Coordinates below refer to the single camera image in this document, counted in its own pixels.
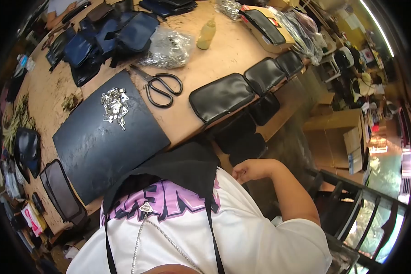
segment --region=worktable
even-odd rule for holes
[[[75,24],[74,28],[76,30],[79,21],[101,2],[102,0],[93,0],[92,5],[71,20]],[[117,1],[107,0],[109,4],[115,2]],[[185,67],[170,71],[142,67],[150,75],[170,72],[181,79],[184,89],[180,96],[174,98],[172,107],[161,109],[153,106],[144,90],[146,82],[137,74],[131,74],[132,82],[136,85],[147,107],[171,141],[171,147],[188,140],[203,130],[203,123],[195,115],[188,101],[189,94],[193,90],[234,72],[243,74],[245,70],[263,58],[277,56],[277,54],[266,52],[242,21],[232,21],[225,15],[216,13],[209,2],[198,2],[198,7],[194,11],[168,17],[166,22],[161,23],[161,26],[189,33],[197,39],[202,26],[213,16],[215,16],[217,31],[210,48],[201,50],[195,47],[190,61]],[[104,82],[132,63],[132,61],[119,63],[113,69],[109,66],[111,60],[107,60],[92,80],[81,88],[77,88],[72,79],[69,64],[61,61],[52,73],[49,72],[50,65],[45,58],[48,49],[41,50],[41,46],[46,39],[47,36],[31,54],[36,66],[33,71],[27,73],[15,101],[18,102],[22,95],[29,94],[29,114],[35,119],[36,130],[41,135],[40,170],[43,170],[47,163],[59,158],[52,136],[68,117],[68,113],[65,113],[61,107],[64,98],[71,93],[82,92],[85,100]],[[153,96],[155,97],[154,100],[159,102],[158,95],[154,93]],[[297,94],[297,92],[276,92],[276,96],[280,101],[281,109],[267,125],[257,129],[257,132],[261,133],[266,141],[277,132],[298,108],[298,98],[301,94]],[[217,147],[215,147],[215,150],[221,160],[226,158],[228,162],[228,155],[225,156]],[[228,164],[224,163],[223,166],[226,170],[231,170],[231,166],[229,167]],[[49,200],[39,177],[36,179],[31,177],[31,183],[26,184],[24,188],[29,197],[33,192],[38,193],[45,208],[44,219],[53,234],[60,233],[63,229],[72,226],[71,223],[63,223]],[[102,197],[88,204],[85,207],[88,215],[97,211],[101,202]]]

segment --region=silver chain necklace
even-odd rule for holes
[[[148,213],[154,211],[151,205],[148,202],[145,202],[139,209],[141,211],[144,211],[145,216],[143,218],[142,224],[140,225],[140,228],[138,229],[137,241],[135,242],[134,248],[134,257],[132,259],[131,274],[134,274],[138,253],[138,242],[140,241],[140,236],[142,235],[142,230],[145,223],[150,223],[153,227],[155,227],[166,238],[166,240],[168,240],[170,244],[189,262],[191,266],[193,266],[201,274],[204,274],[204,272],[169,238],[169,236],[166,233],[164,233],[164,231],[160,227],[158,227],[155,223],[148,220]]]

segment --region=yellow squeeze bottle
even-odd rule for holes
[[[196,41],[196,46],[202,50],[208,49],[212,43],[213,36],[216,32],[215,19],[209,20],[201,29],[199,33],[198,41]]]

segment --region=pink graphic print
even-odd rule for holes
[[[218,179],[215,178],[213,185],[214,189],[219,189]],[[218,213],[220,208],[219,195],[213,192],[214,201],[212,201],[212,211]],[[182,216],[186,211],[191,213],[200,212],[206,209],[204,198],[200,198],[198,194],[182,188],[168,180],[158,181],[143,190],[124,196],[119,201],[120,203],[108,215],[108,220],[116,218],[118,220],[126,218],[127,220],[137,217],[138,221],[143,219],[144,213],[138,208],[145,202],[154,209],[150,215],[157,215],[158,222],[162,222],[168,218]],[[103,216],[103,208],[101,208],[100,225],[105,222]]]

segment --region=ceiling light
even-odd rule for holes
[[[384,31],[382,30],[381,26],[379,25],[379,22],[376,20],[376,17],[374,17],[373,13],[371,12],[371,10],[367,7],[366,3],[364,3],[363,0],[359,0],[361,1],[362,5],[364,6],[364,8],[366,8],[367,12],[370,14],[371,18],[373,19],[373,21],[376,23],[376,26],[378,27],[380,33],[382,33],[382,37],[384,37],[385,43],[387,44],[388,50],[390,51],[391,57],[394,57],[395,54],[393,52],[393,50],[391,49],[390,43],[388,42],[387,36],[385,35]]]

